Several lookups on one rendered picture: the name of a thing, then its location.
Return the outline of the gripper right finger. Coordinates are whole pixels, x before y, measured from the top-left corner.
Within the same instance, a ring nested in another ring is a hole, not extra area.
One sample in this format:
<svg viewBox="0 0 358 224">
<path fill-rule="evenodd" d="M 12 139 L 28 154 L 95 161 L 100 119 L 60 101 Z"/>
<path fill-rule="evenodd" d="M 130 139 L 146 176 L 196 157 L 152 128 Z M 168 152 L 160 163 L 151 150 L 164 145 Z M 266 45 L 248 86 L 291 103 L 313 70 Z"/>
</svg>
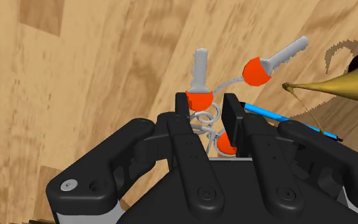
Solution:
<svg viewBox="0 0 358 224">
<path fill-rule="evenodd" d="M 279 219 L 358 219 L 358 213 L 337 202 L 318 184 L 323 168 L 332 169 L 347 199 L 358 208 L 358 152 L 306 125 L 288 120 L 277 131 L 284 139 L 302 146 L 296 161 L 310 163 L 315 174 L 297 178 L 261 116 L 247 113 L 233 93 L 224 95 L 222 121 L 237 156 L 250 156 L 266 210 Z"/>
</svg>

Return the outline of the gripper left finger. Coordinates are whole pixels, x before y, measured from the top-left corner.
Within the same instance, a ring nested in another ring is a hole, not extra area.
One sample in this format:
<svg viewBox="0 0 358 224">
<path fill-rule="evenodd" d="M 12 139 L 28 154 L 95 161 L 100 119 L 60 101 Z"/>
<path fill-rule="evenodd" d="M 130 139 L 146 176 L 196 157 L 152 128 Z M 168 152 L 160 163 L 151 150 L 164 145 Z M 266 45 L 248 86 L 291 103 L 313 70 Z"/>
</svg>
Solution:
<svg viewBox="0 0 358 224">
<path fill-rule="evenodd" d="M 134 118 L 55 176 L 46 196 L 56 219 L 216 219 L 225 195 L 190 125 L 187 95 L 155 122 Z M 128 211 L 120 199 L 167 160 L 169 172 Z"/>
</svg>

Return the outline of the orange-headed keys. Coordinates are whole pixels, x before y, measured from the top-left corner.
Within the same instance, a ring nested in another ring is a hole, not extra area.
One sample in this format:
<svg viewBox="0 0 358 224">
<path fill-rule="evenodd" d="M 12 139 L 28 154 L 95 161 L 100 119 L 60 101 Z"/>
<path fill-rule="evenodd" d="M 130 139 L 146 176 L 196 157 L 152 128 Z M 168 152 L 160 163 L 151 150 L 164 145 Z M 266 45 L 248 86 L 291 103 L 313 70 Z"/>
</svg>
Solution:
<svg viewBox="0 0 358 224">
<path fill-rule="evenodd" d="M 199 136 L 206 134 L 209 139 L 206 149 L 207 153 L 212 147 L 215 147 L 219 155 L 231 157 L 229 153 L 224 153 L 217 147 L 224 129 L 221 129 L 219 132 L 213 129 L 213 124 L 221 116 L 221 108 L 214 102 L 216 94 L 224 87 L 241 81 L 246 82 L 250 86 L 264 85 L 270 80 L 276 68 L 282 63 L 289 62 L 298 52 L 305 50 L 308 44 L 309 39 L 306 36 L 302 36 L 269 59 L 261 57 L 253 58 L 244 66 L 241 77 L 226 81 L 213 91 L 209 90 L 206 86 L 208 50 L 205 48 L 195 50 L 193 54 L 195 60 L 193 70 L 191 71 L 193 79 L 189 90 L 186 91 L 186 97 L 189 109 L 193 111 L 189 119 L 196 118 L 200 122 L 199 125 L 193 124 L 192 128 L 195 129 L 195 133 Z"/>
</svg>

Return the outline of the blue pen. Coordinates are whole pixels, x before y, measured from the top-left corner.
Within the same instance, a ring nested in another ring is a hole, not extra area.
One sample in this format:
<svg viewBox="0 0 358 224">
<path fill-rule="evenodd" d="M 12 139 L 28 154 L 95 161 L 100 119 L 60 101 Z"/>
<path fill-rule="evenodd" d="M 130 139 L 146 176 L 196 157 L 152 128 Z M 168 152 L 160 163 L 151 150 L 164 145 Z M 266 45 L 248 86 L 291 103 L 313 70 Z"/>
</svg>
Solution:
<svg viewBox="0 0 358 224">
<path fill-rule="evenodd" d="M 252 105 L 252 104 L 249 104 L 249 103 L 246 103 L 246 102 L 240 102 L 240 103 L 241 103 L 242 107 L 245 110 L 253 112 L 253 113 L 256 113 L 256 114 L 259 114 L 259 115 L 262 115 L 262 116 L 267 117 L 267 118 L 270 118 L 270 119 L 272 119 L 274 121 L 284 122 L 284 121 L 287 121 L 287 120 L 291 120 L 290 118 L 287 118 L 285 116 L 273 113 L 273 112 L 265 110 L 263 108 L 259 108 L 257 106 Z M 334 139 L 335 141 L 339 141 L 339 142 L 343 141 L 342 139 L 340 139 L 335 134 L 332 134 L 332 133 L 329 133 L 329 132 L 326 132 L 326 131 L 324 131 L 323 134 L 325 136 L 327 136 L 327 137 L 330 137 L 331 139 Z"/>
</svg>

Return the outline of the gold cone-shaped object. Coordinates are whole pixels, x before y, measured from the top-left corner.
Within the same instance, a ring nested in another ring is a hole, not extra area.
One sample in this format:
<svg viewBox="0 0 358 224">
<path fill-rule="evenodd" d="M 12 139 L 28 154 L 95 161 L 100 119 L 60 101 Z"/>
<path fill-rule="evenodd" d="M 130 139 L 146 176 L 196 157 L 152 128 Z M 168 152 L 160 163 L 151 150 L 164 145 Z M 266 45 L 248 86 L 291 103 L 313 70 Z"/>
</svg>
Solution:
<svg viewBox="0 0 358 224">
<path fill-rule="evenodd" d="M 294 89 L 300 88 L 305 90 L 322 92 L 326 94 L 340 96 L 346 99 L 351 99 L 358 102 L 358 68 L 354 69 L 353 71 L 349 71 L 343 75 L 322 82 L 303 83 L 303 84 L 293 84 L 293 83 L 285 82 L 282 84 L 282 88 L 285 91 L 291 93 L 301 103 L 301 105 L 313 118 L 318 128 L 320 128 L 319 132 L 324 132 L 322 125 L 317 121 L 317 119 L 310 112 L 310 110 L 295 94 Z"/>
</svg>

